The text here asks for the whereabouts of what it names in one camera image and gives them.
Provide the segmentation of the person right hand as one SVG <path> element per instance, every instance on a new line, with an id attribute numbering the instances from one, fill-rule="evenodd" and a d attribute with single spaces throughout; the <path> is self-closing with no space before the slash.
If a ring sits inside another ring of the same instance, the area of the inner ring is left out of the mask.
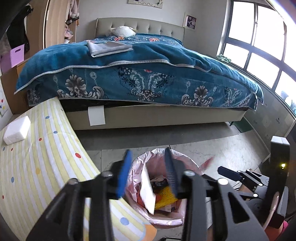
<path id="1" fill-rule="evenodd" d="M 272 203 L 271 203 L 271 207 L 270 207 L 270 211 L 269 211 L 269 215 L 265 221 L 265 223 L 263 224 L 262 228 L 265 230 L 267 228 L 267 226 L 269 225 L 272 217 L 273 217 L 273 214 L 274 212 L 276 211 L 277 209 L 277 206 L 278 206 L 278 202 L 279 202 L 279 197 L 280 197 L 280 193 L 279 192 L 276 192 L 274 197 L 273 197 L 273 200 L 272 200 Z"/>

